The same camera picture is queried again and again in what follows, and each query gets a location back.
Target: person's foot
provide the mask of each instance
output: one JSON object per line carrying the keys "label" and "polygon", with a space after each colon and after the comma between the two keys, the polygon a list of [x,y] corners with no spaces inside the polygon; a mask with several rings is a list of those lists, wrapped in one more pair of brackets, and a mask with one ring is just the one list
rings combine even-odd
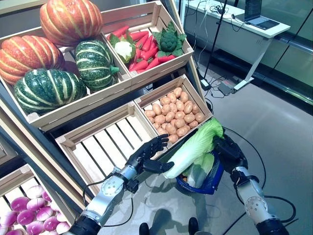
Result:
{"label": "person's foot", "polygon": [[195,235],[199,231],[198,221],[195,217],[189,219],[188,232],[189,235]]}
{"label": "person's foot", "polygon": [[149,226],[147,223],[142,223],[139,227],[139,235],[150,235]]}

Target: robotic hand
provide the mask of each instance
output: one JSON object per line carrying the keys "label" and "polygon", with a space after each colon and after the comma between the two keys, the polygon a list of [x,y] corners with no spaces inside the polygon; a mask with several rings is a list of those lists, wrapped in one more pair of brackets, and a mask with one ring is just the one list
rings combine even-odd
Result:
{"label": "robotic hand", "polygon": [[114,207],[122,200],[125,190],[135,193],[139,181],[135,177],[143,171],[163,173],[174,163],[160,163],[150,158],[162,151],[168,142],[168,135],[158,136],[143,144],[130,156],[123,169],[113,171],[102,184],[100,192],[93,198],[79,219],[64,235],[96,235],[105,225]]}
{"label": "robotic hand", "polygon": [[227,135],[224,139],[213,139],[215,150],[227,173],[234,182],[234,188],[242,200],[260,235],[288,235],[278,217],[268,212],[268,205],[256,176],[248,172],[248,163],[239,146]]}

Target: cable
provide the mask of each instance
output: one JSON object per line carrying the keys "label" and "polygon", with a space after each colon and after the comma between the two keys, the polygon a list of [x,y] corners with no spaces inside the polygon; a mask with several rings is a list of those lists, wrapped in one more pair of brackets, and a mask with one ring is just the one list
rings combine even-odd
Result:
{"label": "cable", "polygon": [[293,210],[292,216],[291,216],[289,219],[281,220],[282,223],[288,223],[288,222],[292,221],[292,220],[295,218],[295,215],[297,214],[297,210],[296,210],[296,207],[294,206],[294,204],[293,204],[291,201],[289,201],[289,200],[287,200],[287,199],[285,199],[285,198],[283,198],[283,197],[277,197],[277,196],[268,196],[268,195],[265,195],[264,197],[265,197],[265,198],[278,199],[278,200],[287,202],[289,205],[291,205],[292,210]]}

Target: pumpkin stem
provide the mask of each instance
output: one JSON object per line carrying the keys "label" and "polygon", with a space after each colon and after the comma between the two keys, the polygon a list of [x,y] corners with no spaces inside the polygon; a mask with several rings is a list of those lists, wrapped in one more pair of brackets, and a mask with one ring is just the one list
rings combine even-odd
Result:
{"label": "pumpkin stem", "polygon": [[114,67],[113,65],[110,65],[111,74],[115,74],[119,71],[118,67]]}

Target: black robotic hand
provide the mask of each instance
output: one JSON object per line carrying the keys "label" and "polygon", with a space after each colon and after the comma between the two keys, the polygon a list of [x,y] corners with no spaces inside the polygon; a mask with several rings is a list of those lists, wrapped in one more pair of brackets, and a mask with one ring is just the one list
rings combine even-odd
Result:
{"label": "black robotic hand", "polygon": [[245,155],[228,135],[224,134],[224,139],[215,136],[213,138],[215,144],[214,150],[218,153],[224,170],[231,174],[232,170],[238,166],[248,169],[248,162]]}
{"label": "black robotic hand", "polygon": [[142,171],[149,171],[152,173],[163,173],[173,167],[174,163],[160,163],[151,160],[157,152],[162,151],[168,142],[168,134],[160,135],[153,138],[149,142],[144,143],[134,154],[130,156],[127,165],[135,167],[138,174]]}

